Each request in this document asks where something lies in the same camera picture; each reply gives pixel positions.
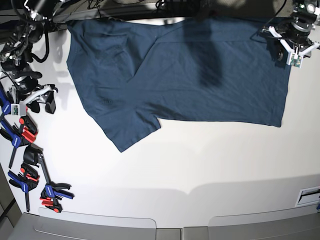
fabric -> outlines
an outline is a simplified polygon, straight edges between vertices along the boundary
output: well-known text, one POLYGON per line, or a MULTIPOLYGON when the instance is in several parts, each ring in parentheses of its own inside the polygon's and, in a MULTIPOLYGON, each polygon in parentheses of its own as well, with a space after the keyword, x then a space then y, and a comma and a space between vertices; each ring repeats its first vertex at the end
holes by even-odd
POLYGON ((121 152, 159 129, 158 119, 280 127, 290 67, 255 36, 261 25, 69 22, 67 65, 84 109, 121 152))

shirt sleeve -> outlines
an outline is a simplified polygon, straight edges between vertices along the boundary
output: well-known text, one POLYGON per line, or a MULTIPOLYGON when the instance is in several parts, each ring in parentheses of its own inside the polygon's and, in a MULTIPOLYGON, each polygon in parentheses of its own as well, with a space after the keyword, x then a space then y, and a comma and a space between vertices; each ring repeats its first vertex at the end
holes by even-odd
POLYGON ((121 153, 161 128, 154 115, 138 109, 119 109, 95 120, 121 153))

cable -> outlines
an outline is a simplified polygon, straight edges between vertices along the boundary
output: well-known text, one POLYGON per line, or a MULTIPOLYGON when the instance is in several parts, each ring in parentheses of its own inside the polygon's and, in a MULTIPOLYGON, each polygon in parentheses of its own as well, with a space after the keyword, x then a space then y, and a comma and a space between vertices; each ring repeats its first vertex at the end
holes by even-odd
POLYGON ((29 20, 27 18, 25 18, 17 9, 16 7, 16 4, 15 4, 15 0, 10 0, 11 2, 11 5, 12 5, 12 8, 15 12, 15 14, 22 20, 24 21, 25 23, 27 24, 40 24, 40 23, 43 23, 45 21, 47 21, 47 19, 43 19, 43 20, 39 20, 39 21, 34 21, 34 20, 29 20))
POLYGON ((174 5, 172 4, 172 1, 170 1, 171 4, 169 4, 169 0, 158 0, 155 3, 156 7, 156 13, 159 11, 162 11, 166 14, 171 14, 175 16, 176 14, 180 15, 194 15, 197 13, 201 7, 201 0, 180 0, 179 5, 180 9, 179 11, 175 11, 174 5))
POLYGON ((42 78, 42 74, 41 72, 38 72, 38 71, 22 71, 18 74, 19 78, 21 77, 31 77, 33 79, 40 79, 42 78))
POLYGON ((282 9, 284 9, 286 4, 287 4, 287 0, 284 0, 284 3, 280 7, 280 9, 275 13, 275 15, 269 21, 267 21, 261 28, 258 29, 258 32, 260 32, 260 30, 262 30, 265 26, 267 26, 270 22, 272 22, 272 20, 278 16, 278 14, 282 11, 282 9))
POLYGON ((100 13, 100 3, 102 3, 104 0, 88 0, 88 10, 92 10, 92 9, 97 9, 98 13, 99 13, 99 17, 101 18, 101 13, 100 13))
POLYGON ((265 39, 278 39, 278 40, 290 40, 289 37, 276 37, 276 36, 261 36, 265 39))
POLYGON ((2 76, 1 78, 0 78, 0 80, 2 80, 2 79, 5 79, 5 78, 7 78, 8 76, 2 76))
POLYGON ((66 18, 64 18, 63 20, 57 22, 57 24, 61 24, 61 23, 63 23, 64 21, 66 21, 75 11, 78 10, 78 8, 80 8, 80 7, 81 7, 83 4, 85 4, 86 2, 87 2, 87 0, 84 1, 84 2, 82 2, 81 4, 79 4, 78 6, 76 6, 76 7, 72 10, 72 12, 69 13, 69 15, 68 15, 66 18))
POLYGON ((25 43, 26 40, 27 40, 27 38, 25 37, 18 46, 15 46, 14 48, 12 48, 12 49, 10 49, 10 50, 8 50, 8 51, 0 52, 0 55, 11 53, 12 51, 20 48, 20 47, 25 43))
POLYGON ((11 76, 10 76, 9 74, 7 74, 5 71, 2 71, 2 72, 3 72, 3 74, 4 74, 6 77, 8 77, 8 78, 11 80, 11 82, 12 82, 13 85, 14 85, 14 87, 15 87, 16 89, 18 89, 17 83, 16 83, 15 81, 13 81, 13 79, 11 78, 11 76))
POLYGON ((50 53, 50 47, 49 47, 49 36, 48 36, 48 31, 46 30, 45 33, 45 54, 44 57, 41 59, 34 53, 31 53, 31 56, 36 60, 38 63, 43 63, 45 60, 47 60, 49 53, 50 53))
POLYGON ((139 3, 142 3, 143 1, 145 1, 145 0, 136 0, 135 2, 121 3, 121 2, 117 2, 117 0, 112 0, 112 2, 114 2, 115 4, 121 4, 121 5, 139 4, 139 3))
POLYGON ((81 0, 69 0, 69 1, 67 1, 67 2, 65 2, 65 3, 63 3, 63 4, 61 5, 61 8, 62 8, 62 9, 66 9, 66 8, 70 7, 71 5, 76 4, 77 2, 80 2, 80 1, 81 1, 81 0))

blue clamp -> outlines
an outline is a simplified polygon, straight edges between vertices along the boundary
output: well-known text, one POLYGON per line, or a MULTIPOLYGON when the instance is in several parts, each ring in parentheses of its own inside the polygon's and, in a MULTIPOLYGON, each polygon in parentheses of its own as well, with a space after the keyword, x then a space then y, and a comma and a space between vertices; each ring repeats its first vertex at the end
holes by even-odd
POLYGON ((17 149, 21 144, 21 137, 18 134, 16 134, 14 129, 11 127, 11 125, 5 118, 2 120, 1 124, 4 127, 5 131, 8 133, 8 135, 10 135, 13 147, 17 149))
POLYGON ((13 182, 10 182, 12 185, 14 185, 15 187, 20 187, 21 190, 24 193, 28 193, 29 192, 29 187, 28 184, 26 184, 25 182, 23 182, 17 175, 15 175, 12 171, 8 172, 8 176, 10 178, 12 178, 12 180, 16 183, 14 184, 13 182))
POLYGON ((2 106, 2 114, 8 115, 11 113, 11 102, 8 100, 7 95, 5 93, 4 87, 0 83, 0 100, 3 103, 2 106))
POLYGON ((69 192, 64 191, 64 190, 57 190, 56 191, 55 188, 52 187, 49 184, 45 185, 45 192, 50 198, 54 198, 56 196, 65 197, 65 198, 68 198, 68 199, 73 199, 74 198, 74 195, 72 193, 69 193, 69 192))

black cable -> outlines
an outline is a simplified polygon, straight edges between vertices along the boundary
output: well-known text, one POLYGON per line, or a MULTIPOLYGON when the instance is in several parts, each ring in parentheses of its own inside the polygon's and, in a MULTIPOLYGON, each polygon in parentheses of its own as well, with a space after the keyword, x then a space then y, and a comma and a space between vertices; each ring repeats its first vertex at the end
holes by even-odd
POLYGON ((56 24, 61 24, 63 23, 64 21, 66 21, 75 11, 77 11, 83 4, 85 4, 86 2, 88 2, 89 0, 87 1, 83 1, 81 4, 79 4, 78 6, 76 6, 72 12, 69 13, 69 15, 67 17, 65 17, 63 20, 59 21, 59 22, 56 22, 56 24))
POLYGON ((47 21, 46 19, 43 19, 43 20, 39 20, 39 21, 34 21, 34 20, 29 20, 27 18, 25 18, 17 9, 16 7, 16 4, 15 4, 15 0, 10 0, 11 2, 11 6, 15 12, 15 14, 22 20, 24 21, 25 23, 27 24, 40 24, 40 23, 43 23, 45 21, 47 21))
POLYGON ((48 31, 46 30, 44 33, 45 36, 45 54, 44 57, 41 59, 34 53, 31 53, 31 56, 36 60, 38 63, 43 63, 45 60, 47 60, 49 53, 50 53, 50 47, 49 47, 49 36, 48 36, 48 31))
POLYGON ((2 76, 1 78, 0 78, 0 80, 2 80, 2 79, 5 79, 5 78, 7 78, 8 76, 2 76))
POLYGON ((27 38, 25 37, 18 46, 15 46, 14 48, 12 48, 12 49, 10 49, 8 51, 0 52, 0 55, 11 53, 12 51, 20 48, 25 43, 26 40, 27 40, 27 38))
POLYGON ((261 36, 265 39, 277 39, 277 40, 290 40, 289 37, 276 37, 276 36, 261 36))
POLYGON ((9 74, 7 74, 5 71, 2 71, 3 72, 3 74, 6 76, 6 77, 8 77, 10 80, 11 80, 11 82, 13 83, 13 85, 14 85, 14 87, 17 89, 17 83, 15 82, 15 81, 13 81, 13 79, 11 78, 11 76, 9 75, 9 74))
POLYGON ((139 4, 144 2, 145 0, 136 0, 136 2, 131 2, 131 3, 121 3, 121 2, 117 2, 117 0, 112 0, 112 2, 114 2, 115 4, 121 4, 121 5, 131 5, 131 4, 139 4))
POLYGON ((80 2, 80 1, 81 1, 81 0, 69 0, 69 1, 67 1, 67 2, 65 2, 65 3, 63 3, 63 4, 61 5, 61 8, 62 8, 62 9, 66 9, 66 8, 70 7, 71 5, 76 4, 77 2, 80 2))
POLYGON ((258 32, 260 32, 260 30, 262 30, 265 26, 267 26, 270 22, 272 22, 273 19, 275 19, 278 16, 278 14, 282 11, 282 9, 284 9, 286 4, 287 4, 287 0, 284 0, 284 3, 280 7, 280 9, 274 14, 274 16, 269 21, 267 21, 261 28, 259 28, 258 32))
POLYGON ((97 9, 98 13, 99 13, 99 17, 101 18, 101 13, 100 13, 100 3, 102 3, 104 0, 88 0, 88 10, 92 10, 92 9, 97 9))
POLYGON ((158 0, 155 3, 155 7, 156 7, 156 13, 160 11, 168 13, 168 2, 167 0, 158 0))
POLYGON ((18 78, 31 77, 33 79, 40 79, 40 78, 42 78, 42 74, 41 74, 41 72, 38 72, 38 71, 22 71, 18 74, 17 77, 18 78))

